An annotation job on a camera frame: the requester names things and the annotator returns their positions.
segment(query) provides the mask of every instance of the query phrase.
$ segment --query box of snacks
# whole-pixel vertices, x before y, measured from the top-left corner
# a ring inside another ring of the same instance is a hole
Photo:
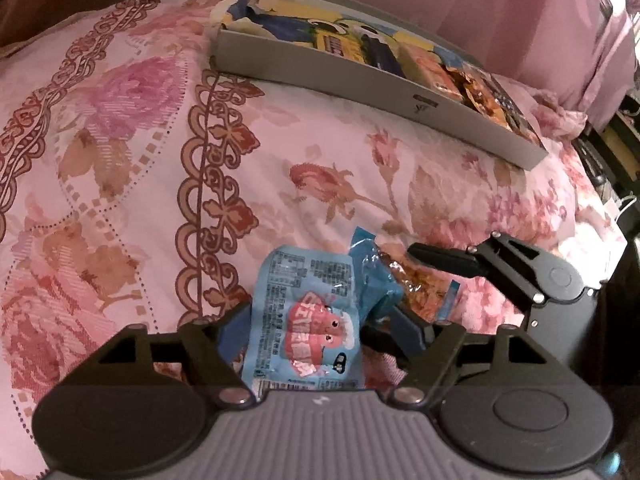
[[[212,10],[223,72],[361,102],[531,170],[546,151],[469,54],[354,0],[223,0]]]

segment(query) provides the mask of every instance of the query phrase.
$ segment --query silver screw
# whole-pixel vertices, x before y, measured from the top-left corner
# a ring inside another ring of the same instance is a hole
[[[220,392],[219,397],[225,404],[242,406],[251,400],[251,393],[244,388],[225,388]]]
[[[404,386],[394,391],[394,399],[403,404],[418,404],[424,400],[424,392]]]

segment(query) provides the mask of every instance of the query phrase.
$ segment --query dark blue package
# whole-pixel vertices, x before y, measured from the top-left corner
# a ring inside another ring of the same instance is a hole
[[[356,227],[351,238],[349,256],[353,260],[356,306],[360,322],[380,320],[402,300],[402,287],[380,260],[380,252],[374,243],[376,236]]]

